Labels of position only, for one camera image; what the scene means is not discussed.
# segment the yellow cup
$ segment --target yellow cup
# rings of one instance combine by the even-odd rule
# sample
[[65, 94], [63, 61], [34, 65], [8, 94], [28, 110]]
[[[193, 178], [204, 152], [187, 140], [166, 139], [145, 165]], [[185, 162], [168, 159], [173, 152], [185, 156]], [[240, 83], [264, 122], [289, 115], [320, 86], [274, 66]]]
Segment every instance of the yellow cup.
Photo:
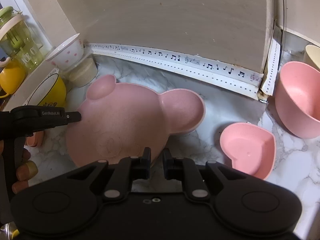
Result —
[[5, 98], [17, 91], [26, 76], [26, 72], [17, 60], [11, 60], [10, 57], [6, 58], [4, 62], [1, 62], [0, 66], [5, 66], [0, 73], [0, 86], [4, 92], [6, 92], [6, 94], [0, 96], [0, 98]]
[[64, 107], [66, 104], [67, 90], [59, 74], [47, 77], [33, 92], [29, 106], [56, 106]]

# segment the white bowl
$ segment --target white bowl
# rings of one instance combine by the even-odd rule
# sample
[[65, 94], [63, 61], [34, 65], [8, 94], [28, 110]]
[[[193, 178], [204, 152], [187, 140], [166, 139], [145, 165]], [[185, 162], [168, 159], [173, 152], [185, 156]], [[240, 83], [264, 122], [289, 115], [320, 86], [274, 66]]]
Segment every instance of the white bowl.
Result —
[[77, 33], [61, 43], [45, 60], [61, 70], [67, 70], [72, 67], [81, 60], [84, 52], [79, 35], [80, 33]]

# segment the pink cup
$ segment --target pink cup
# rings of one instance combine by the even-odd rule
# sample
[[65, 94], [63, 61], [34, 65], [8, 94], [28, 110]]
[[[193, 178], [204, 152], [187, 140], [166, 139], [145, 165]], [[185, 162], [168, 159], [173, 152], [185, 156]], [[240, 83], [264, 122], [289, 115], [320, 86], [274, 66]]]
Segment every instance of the pink cup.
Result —
[[302, 62], [283, 65], [276, 89], [276, 110], [294, 135], [304, 139], [320, 135], [319, 93], [319, 71]]

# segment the human hand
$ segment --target human hand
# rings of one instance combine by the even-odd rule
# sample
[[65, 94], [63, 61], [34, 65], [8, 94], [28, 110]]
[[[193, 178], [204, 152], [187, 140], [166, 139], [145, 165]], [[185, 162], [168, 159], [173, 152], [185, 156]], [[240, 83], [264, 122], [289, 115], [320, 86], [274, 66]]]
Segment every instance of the human hand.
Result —
[[[4, 149], [4, 141], [0, 141], [0, 155]], [[38, 173], [38, 168], [33, 161], [29, 161], [31, 157], [27, 149], [23, 149], [22, 161], [23, 164], [17, 168], [16, 176], [18, 181], [12, 185], [12, 191], [17, 194], [18, 192], [29, 187], [28, 180], [33, 178]]]

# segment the beige bowl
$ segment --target beige bowl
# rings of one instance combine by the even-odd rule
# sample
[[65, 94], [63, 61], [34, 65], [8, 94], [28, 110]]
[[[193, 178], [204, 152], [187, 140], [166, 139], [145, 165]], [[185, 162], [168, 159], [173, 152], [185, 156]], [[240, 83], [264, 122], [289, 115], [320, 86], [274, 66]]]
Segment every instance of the beige bowl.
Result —
[[320, 71], [320, 48], [315, 45], [307, 45], [303, 62]]

